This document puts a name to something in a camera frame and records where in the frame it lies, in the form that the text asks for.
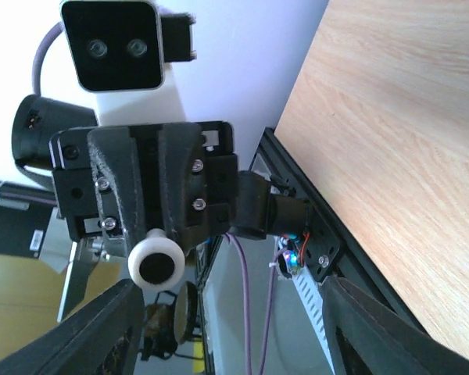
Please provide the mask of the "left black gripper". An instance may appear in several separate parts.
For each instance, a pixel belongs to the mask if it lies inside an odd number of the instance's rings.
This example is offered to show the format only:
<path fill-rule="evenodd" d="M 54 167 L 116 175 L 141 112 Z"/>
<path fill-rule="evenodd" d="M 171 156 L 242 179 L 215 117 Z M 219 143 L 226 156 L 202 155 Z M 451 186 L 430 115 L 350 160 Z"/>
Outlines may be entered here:
<path fill-rule="evenodd" d="M 49 151 L 74 240 L 101 234 L 128 257 L 159 228 L 191 250 L 226 232 L 235 216 L 238 159 L 229 123 L 71 128 L 52 136 Z"/>

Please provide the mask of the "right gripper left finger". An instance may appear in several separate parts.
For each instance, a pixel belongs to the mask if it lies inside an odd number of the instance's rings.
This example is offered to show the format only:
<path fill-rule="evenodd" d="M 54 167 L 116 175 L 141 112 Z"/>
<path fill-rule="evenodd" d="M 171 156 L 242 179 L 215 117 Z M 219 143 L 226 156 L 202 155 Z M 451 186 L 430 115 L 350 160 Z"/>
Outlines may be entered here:
<path fill-rule="evenodd" d="M 47 334 L 0 361 L 0 374 L 132 374 L 143 293 L 121 280 Z"/>

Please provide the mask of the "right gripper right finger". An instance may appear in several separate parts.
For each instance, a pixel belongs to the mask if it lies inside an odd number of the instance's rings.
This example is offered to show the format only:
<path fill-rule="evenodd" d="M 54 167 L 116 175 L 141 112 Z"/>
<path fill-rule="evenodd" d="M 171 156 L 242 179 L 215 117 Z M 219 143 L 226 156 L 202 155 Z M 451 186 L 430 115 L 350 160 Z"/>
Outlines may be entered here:
<path fill-rule="evenodd" d="M 345 278 L 320 286 L 336 374 L 469 374 L 469 360 L 412 327 Z"/>

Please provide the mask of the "white piece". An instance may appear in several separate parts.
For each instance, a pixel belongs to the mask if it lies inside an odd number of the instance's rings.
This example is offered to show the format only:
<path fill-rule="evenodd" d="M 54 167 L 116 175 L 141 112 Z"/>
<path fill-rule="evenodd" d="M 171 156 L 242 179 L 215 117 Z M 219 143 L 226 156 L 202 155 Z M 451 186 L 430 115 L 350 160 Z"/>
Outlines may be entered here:
<path fill-rule="evenodd" d="M 150 230 L 127 259 L 133 282 L 143 290 L 161 292 L 173 288 L 183 277 L 185 256 L 181 247 L 164 230 Z"/>

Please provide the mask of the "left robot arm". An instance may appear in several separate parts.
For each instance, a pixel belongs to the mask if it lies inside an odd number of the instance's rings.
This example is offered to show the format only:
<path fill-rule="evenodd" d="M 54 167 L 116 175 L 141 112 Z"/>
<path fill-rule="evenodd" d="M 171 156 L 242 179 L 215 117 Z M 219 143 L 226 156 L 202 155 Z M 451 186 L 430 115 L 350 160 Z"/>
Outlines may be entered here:
<path fill-rule="evenodd" d="M 70 237 L 100 236 L 122 257 L 153 229 L 189 251 L 227 232 L 300 235 L 310 220 L 303 200 L 238 168 L 224 121 L 100 127 L 91 109 L 28 95 L 11 146 L 19 168 L 51 170 L 38 183 L 54 191 Z"/>

